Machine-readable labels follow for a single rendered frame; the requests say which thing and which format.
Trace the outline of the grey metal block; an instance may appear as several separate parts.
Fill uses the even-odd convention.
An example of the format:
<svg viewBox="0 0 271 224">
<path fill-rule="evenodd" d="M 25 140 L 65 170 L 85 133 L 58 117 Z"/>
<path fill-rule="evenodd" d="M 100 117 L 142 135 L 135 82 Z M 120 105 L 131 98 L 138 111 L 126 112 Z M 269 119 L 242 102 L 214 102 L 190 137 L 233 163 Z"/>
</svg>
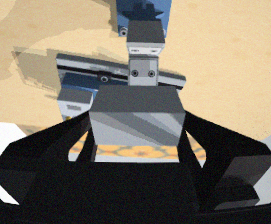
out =
<svg viewBox="0 0 271 224">
<path fill-rule="evenodd" d="M 178 146 L 185 115 L 175 86 L 100 85 L 89 110 L 96 145 Z"/>
</svg>

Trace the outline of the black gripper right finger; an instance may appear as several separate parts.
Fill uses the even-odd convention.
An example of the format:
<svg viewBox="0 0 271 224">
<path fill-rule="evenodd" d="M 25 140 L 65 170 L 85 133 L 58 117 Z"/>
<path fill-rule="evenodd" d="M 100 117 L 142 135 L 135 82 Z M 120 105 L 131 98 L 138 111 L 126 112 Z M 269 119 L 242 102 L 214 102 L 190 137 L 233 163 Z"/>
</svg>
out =
<svg viewBox="0 0 271 224">
<path fill-rule="evenodd" d="M 198 211 L 214 191 L 253 187 L 271 167 L 271 150 L 265 143 L 185 112 L 176 147 L 179 162 L 186 164 L 192 175 L 200 205 Z M 203 167 L 192 150 L 186 131 L 205 150 Z"/>
</svg>

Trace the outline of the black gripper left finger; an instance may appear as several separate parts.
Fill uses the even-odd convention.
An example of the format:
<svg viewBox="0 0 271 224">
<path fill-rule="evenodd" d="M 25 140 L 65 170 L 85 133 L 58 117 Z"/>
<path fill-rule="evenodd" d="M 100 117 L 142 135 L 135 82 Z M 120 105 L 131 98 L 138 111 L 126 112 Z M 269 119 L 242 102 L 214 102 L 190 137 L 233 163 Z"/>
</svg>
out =
<svg viewBox="0 0 271 224">
<path fill-rule="evenodd" d="M 86 133 L 76 161 L 95 162 L 98 145 L 92 131 L 89 110 L 8 144 L 2 155 L 38 157 L 41 160 L 69 161 L 70 149 Z"/>
</svg>

